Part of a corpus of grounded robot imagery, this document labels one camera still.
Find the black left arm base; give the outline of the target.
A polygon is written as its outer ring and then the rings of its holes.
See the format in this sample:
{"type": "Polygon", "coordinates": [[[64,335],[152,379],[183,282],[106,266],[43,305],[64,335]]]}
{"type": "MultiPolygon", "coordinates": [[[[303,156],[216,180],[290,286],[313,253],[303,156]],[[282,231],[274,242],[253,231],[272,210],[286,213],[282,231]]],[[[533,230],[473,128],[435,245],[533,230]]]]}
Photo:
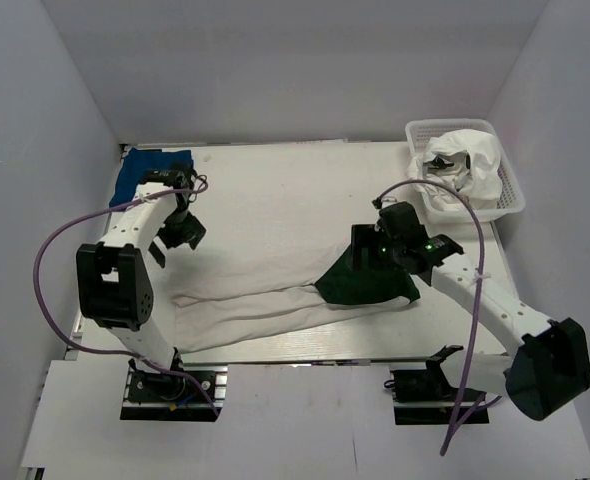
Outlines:
{"type": "Polygon", "coordinates": [[[183,370],[186,378],[141,369],[129,361],[120,411],[123,421],[215,422],[223,408],[228,367],[184,365],[179,358],[172,370],[183,370]]]}

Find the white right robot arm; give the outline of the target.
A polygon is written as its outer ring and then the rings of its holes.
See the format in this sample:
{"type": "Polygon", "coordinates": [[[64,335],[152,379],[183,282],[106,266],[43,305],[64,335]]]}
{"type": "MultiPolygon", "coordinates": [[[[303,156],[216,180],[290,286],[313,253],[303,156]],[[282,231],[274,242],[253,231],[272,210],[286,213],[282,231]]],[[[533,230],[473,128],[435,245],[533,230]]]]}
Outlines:
{"type": "Polygon", "coordinates": [[[528,418],[541,421],[590,389],[590,359],[583,327],[556,321],[483,278],[461,245],[429,236],[408,202],[389,205],[374,224],[351,228],[355,270],[401,270],[475,314],[504,347],[503,354],[445,346],[426,361],[426,384],[447,399],[463,381],[473,390],[507,397],[528,418]]]}

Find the white green-sleeved Charlie Brown shirt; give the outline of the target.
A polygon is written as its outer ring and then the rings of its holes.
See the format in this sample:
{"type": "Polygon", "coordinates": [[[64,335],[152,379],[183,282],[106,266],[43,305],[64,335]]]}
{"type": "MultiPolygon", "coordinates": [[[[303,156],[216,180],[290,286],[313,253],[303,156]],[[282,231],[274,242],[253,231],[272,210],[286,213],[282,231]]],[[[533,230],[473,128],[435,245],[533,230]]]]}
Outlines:
{"type": "Polygon", "coordinates": [[[353,270],[343,244],[263,258],[183,255],[167,292],[175,305],[174,343],[183,353],[396,313],[420,298],[399,268],[353,270]]]}

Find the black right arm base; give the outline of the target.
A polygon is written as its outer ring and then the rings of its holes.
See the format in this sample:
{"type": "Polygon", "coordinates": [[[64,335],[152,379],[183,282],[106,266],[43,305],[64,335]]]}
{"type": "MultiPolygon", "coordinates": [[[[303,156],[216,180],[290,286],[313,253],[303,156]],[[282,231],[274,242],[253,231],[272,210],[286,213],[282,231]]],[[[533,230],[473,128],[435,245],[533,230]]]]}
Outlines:
{"type": "Polygon", "coordinates": [[[397,426],[449,424],[457,388],[447,382],[439,367],[447,354],[459,350],[461,346],[443,347],[424,362],[403,363],[392,368],[383,389],[392,395],[397,426]]]}

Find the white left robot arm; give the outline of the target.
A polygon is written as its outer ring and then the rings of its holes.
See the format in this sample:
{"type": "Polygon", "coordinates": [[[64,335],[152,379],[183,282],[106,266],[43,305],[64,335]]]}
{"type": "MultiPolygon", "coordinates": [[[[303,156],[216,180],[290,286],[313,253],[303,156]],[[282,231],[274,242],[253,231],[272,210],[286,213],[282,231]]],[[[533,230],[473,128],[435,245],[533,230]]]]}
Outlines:
{"type": "Polygon", "coordinates": [[[206,188],[206,177],[189,165],[148,169],[117,224],[76,252],[82,316],[114,335],[134,355],[138,369],[155,371],[152,387],[166,399],[184,392],[187,377],[173,366],[177,350],[154,319],[155,294],[145,258],[164,267],[166,250],[197,248],[206,228],[190,205],[206,188]]]}

